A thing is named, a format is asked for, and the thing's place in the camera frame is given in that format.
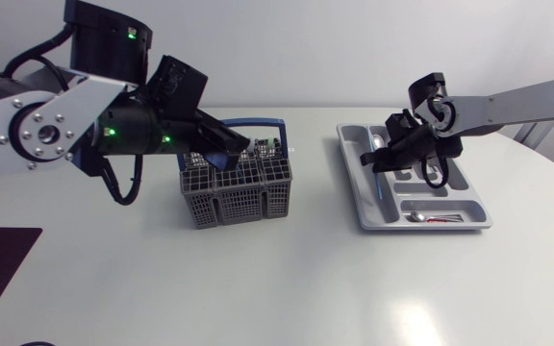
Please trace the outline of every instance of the blue basket handle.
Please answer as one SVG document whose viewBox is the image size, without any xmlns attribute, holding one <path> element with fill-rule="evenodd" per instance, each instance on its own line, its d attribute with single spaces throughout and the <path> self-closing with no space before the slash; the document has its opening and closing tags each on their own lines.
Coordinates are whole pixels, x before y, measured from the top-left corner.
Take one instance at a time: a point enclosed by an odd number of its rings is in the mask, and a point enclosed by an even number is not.
<svg viewBox="0 0 554 346">
<path fill-rule="evenodd" d="M 279 139 L 281 141 L 281 154 L 284 159 L 288 158 L 288 137 L 286 136 L 286 122 L 284 119 L 277 118 L 233 118 L 221 120 L 224 125 L 229 128 L 237 126 L 262 126 L 262 127 L 278 127 Z M 183 172 L 185 170 L 185 159 L 183 154 L 177 155 L 179 162 L 179 169 Z"/>
</svg>

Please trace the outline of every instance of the metal bolt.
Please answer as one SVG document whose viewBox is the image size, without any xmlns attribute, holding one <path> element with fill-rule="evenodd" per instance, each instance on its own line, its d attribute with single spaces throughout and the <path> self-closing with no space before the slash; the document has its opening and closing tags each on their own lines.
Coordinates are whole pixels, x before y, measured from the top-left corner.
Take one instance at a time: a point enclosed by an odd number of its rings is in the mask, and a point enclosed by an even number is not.
<svg viewBox="0 0 554 346">
<path fill-rule="evenodd" d="M 0 144 L 6 145 L 10 140 L 6 136 L 0 136 Z"/>
</svg>

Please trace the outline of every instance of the black cable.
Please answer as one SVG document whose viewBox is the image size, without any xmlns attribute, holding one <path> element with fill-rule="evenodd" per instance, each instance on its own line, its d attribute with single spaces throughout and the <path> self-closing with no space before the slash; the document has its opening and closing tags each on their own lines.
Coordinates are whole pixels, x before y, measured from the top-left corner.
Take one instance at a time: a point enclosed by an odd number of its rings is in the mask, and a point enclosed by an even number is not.
<svg viewBox="0 0 554 346">
<path fill-rule="evenodd" d="M 67 81 L 63 77 L 62 71 L 59 68 L 57 68 L 57 66 L 55 66 L 51 61 L 49 61 L 44 57 L 36 57 L 36 58 L 32 58 L 32 60 L 43 63 L 44 66 L 46 66 L 46 68 L 48 68 L 55 75 L 55 78 L 57 78 L 57 82 L 59 82 L 59 85 L 62 87 L 62 90 L 63 91 L 69 90 L 69 85 L 67 84 Z"/>
<path fill-rule="evenodd" d="M 106 188 L 110 192 L 114 201 L 122 206 L 129 206 L 136 200 L 140 191 L 140 180 L 142 178 L 142 155 L 136 155 L 134 160 L 134 178 L 132 178 L 132 187 L 127 196 L 123 197 L 119 190 L 119 183 L 114 175 L 113 167 L 108 159 L 104 159 L 104 167 L 102 171 L 102 179 L 106 184 Z"/>
<path fill-rule="evenodd" d="M 448 178 L 450 176 L 450 171 L 448 170 L 448 161 L 446 158 L 438 158 L 438 161 L 440 162 L 440 170 L 441 170 L 441 182 L 437 185 L 431 183 L 431 180 L 429 179 L 429 175 L 427 174 L 427 158 L 424 158 L 420 160 L 420 168 L 422 168 L 422 177 L 424 178 L 424 181 L 427 183 L 428 186 L 431 188 L 442 188 L 448 183 Z"/>
<path fill-rule="evenodd" d="M 6 65 L 6 68 L 0 72 L 0 78 L 11 78 L 14 74 L 14 71 L 23 63 L 40 57 L 44 55 L 45 53 L 53 50 L 54 48 L 59 47 L 64 42 L 67 41 L 68 38 L 74 34 L 75 27 L 71 24 L 65 24 L 63 27 L 63 30 L 61 30 L 58 34 L 56 34 L 51 39 L 33 47 L 30 48 L 23 53 L 16 56 L 14 59 L 12 59 L 8 64 Z"/>
</svg>

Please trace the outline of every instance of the spoon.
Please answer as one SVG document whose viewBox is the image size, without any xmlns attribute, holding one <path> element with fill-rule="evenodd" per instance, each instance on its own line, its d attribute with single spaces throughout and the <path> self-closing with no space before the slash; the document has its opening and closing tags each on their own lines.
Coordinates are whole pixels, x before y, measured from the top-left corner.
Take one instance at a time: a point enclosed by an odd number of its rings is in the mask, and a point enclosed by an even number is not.
<svg viewBox="0 0 554 346">
<path fill-rule="evenodd" d="M 463 222 L 463 218 L 459 214 L 425 216 L 416 210 L 412 210 L 412 212 L 410 212 L 410 216 L 415 222 L 430 222 L 430 221 Z"/>
<path fill-rule="evenodd" d="M 373 135 L 373 146 L 375 147 L 375 150 L 382 147 L 382 137 L 380 135 Z"/>
</svg>

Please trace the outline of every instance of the gray plastic basket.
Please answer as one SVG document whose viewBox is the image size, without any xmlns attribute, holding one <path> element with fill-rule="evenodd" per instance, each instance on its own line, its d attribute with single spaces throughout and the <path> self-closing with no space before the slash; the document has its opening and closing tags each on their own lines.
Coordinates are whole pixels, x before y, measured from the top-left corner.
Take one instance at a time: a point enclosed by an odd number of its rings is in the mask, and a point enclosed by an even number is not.
<svg viewBox="0 0 554 346">
<path fill-rule="evenodd" d="M 190 167 L 180 173 L 181 193 L 198 229 L 217 226 L 214 209 L 214 172 L 209 166 Z"/>
<path fill-rule="evenodd" d="M 241 155 L 237 169 L 215 171 L 218 215 L 224 225 L 262 219 L 262 177 L 256 160 Z"/>
<path fill-rule="evenodd" d="M 264 177 L 266 217 L 288 215 L 290 207 L 290 184 L 292 175 L 290 162 L 284 158 L 260 160 Z"/>
<path fill-rule="evenodd" d="M 281 119 L 224 120 L 227 126 L 277 126 L 280 139 L 256 139 L 240 153 L 237 168 L 221 171 L 200 154 L 179 156 L 181 192 L 196 226 L 232 225 L 288 215 L 291 169 L 286 125 Z"/>
</svg>

